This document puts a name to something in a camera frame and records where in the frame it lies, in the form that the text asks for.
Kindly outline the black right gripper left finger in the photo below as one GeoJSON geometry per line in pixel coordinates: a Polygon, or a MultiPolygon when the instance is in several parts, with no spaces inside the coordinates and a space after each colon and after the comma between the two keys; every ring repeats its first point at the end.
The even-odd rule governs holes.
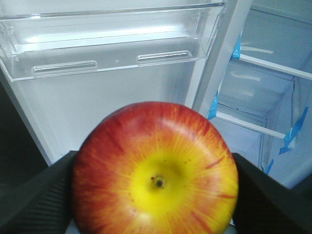
{"type": "Polygon", "coordinates": [[[72,171],[77,152],[0,198],[2,234],[64,234],[73,217],[72,171]]]}

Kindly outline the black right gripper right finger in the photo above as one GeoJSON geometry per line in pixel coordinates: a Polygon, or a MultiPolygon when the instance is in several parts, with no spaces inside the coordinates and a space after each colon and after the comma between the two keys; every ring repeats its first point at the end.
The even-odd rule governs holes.
{"type": "Polygon", "coordinates": [[[238,153],[238,200],[233,215],[239,234],[310,234],[312,203],[263,173],[238,153]]]}

